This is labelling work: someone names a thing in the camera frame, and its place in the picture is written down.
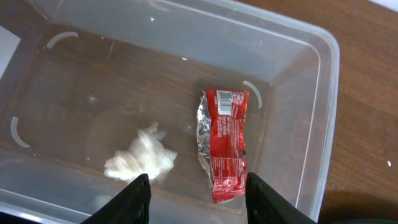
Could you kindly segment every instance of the plastic container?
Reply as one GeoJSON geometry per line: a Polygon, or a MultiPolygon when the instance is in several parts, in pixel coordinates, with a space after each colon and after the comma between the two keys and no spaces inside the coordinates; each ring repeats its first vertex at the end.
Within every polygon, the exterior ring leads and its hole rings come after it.
{"type": "Polygon", "coordinates": [[[126,186],[104,176],[105,160],[158,121],[178,156],[151,183],[150,222],[246,223],[242,197],[212,204],[195,126],[201,89],[247,80],[262,96],[261,109],[249,98],[249,171],[317,220],[340,57],[327,31],[223,0],[0,5],[17,45],[0,82],[0,211],[80,223],[126,186]]]}

